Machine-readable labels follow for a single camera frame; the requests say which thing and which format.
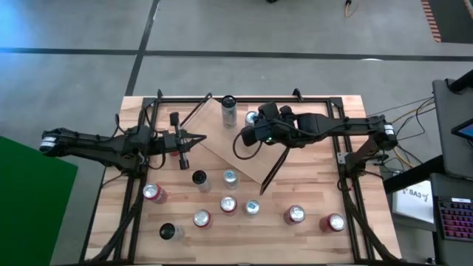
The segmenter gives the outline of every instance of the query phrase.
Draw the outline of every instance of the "wooden table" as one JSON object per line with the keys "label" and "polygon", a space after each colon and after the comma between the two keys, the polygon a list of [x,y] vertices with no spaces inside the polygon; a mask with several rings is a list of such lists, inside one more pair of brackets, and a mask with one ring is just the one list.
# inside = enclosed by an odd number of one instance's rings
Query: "wooden table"
{"label": "wooden table", "polygon": [[[361,96],[339,97],[343,99],[346,116],[366,115]],[[136,125],[142,99],[123,99],[120,111],[123,128]],[[241,103],[239,109],[257,110],[259,105],[261,103]],[[295,113],[327,114],[327,107],[322,103],[290,103],[290,106]],[[190,103],[160,104],[157,129],[171,128],[169,113],[179,112],[183,119],[194,107],[195,104]],[[366,139],[367,137],[351,137],[353,149],[356,150]],[[152,165],[158,166],[160,160],[160,156],[153,157]],[[222,174],[224,170],[233,167],[204,146],[196,145],[188,153],[188,160],[190,169],[186,171],[179,170],[178,157],[170,156],[162,169],[150,169],[148,183],[159,183],[168,192],[169,199],[164,205],[144,202],[135,263],[353,262],[347,228],[340,233],[322,233],[318,227],[319,219],[327,214],[345,215],[341,192],[336,187],[338,172],[331,138],[304,149],[292,149],[262,196],[259,196],[260,184],[238,170],[238,189],[227,190],[222,181]],[[204,170],[207,173],[212,184],[210,193],[199,193],[192,183],[191,175],[196,170]],[[368,170],[378,171],[376,167],[368,167]],[[117,175],[118,170],[108,168],[104,182]],[[137,193],[138,181],[135,182],[132,199]],[[368,223],[388,250],[400,258],[401,253],[381,179],[366,175],[360,179],[360,183]],[[96,255],[117,228],[125,187],[124,177],[107,184],[101,190],[86,259]],[[249,219],[239,210],[235,216],[225,216],[220,210],[220,199],[225,195],[235,196],[240,205],[249,199],[258,200],[261,204],[260,214]],[[294,204],[301,205],[306,210],[307,217],[302,224],[289,226],[284,223],[282,213]],[[213,215],[214,224],[209,230],[203,231],[193,225],[193,213],[201,208],[209,210]],[[185,239],[181,242],[162,240],[159,237],[159,229],[165,222],[183,225]],[[355,227],[362,257],[366,257],[361,229],[358,225]],[[128,252],[130,231],[131,226],[125,235],[122,252],[124,257]]]}

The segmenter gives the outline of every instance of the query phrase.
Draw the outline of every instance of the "rgb keyboard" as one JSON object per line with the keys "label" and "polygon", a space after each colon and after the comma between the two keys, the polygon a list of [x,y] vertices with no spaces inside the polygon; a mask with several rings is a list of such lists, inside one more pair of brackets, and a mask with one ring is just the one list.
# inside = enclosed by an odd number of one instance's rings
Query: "rgb keyboard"
{"label": "rgb keyboard", "polygon": [[439,200],[445,239],[473,242],[473,204]]}

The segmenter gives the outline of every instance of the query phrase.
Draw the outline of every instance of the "gray floor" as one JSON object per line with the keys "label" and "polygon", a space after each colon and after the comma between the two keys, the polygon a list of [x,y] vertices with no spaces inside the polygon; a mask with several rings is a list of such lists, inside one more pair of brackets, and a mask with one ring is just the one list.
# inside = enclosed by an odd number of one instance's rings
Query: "gray floor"
{"label": "gray floor", "polygon": [[[162,0],[148,50],[471,55],[473,45],[433,41],[417,0]],[[137,50],[152,0],[0,0],[0,47]],[[43,130],[111,134],[135,61],[128,55],[0,54],[0,134],[37,148]],[[148,57],[134,95],[362,95],[367,113],[431,95],[436,78],[471,62]],[[394,119],[414,108],[387,112]],[[426,134],[404,142],[422,160],[440,153],[434,112]],[[401,136],[419,132],[409,124]],[[103,167],[79,165],[52,264],[77,262]],[[396,225],[403,257],[433,256],[430,233]]]}

